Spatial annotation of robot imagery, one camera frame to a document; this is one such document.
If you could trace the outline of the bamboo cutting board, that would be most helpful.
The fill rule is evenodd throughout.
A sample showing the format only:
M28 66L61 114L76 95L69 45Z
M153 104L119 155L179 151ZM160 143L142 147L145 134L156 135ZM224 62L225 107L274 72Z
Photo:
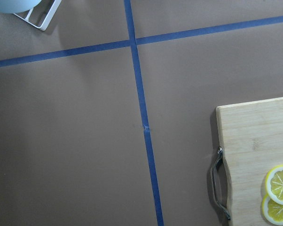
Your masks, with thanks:
M261 211L267 173L283 165L283 97L216 108L231 226L267 226Z

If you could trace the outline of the lower lemon slice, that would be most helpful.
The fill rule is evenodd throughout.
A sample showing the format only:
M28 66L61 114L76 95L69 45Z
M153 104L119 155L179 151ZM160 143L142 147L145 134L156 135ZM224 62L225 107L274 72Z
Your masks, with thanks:
M269 223L283 226L283 205L276 203L268 195L265 195L261 209L263 216Z

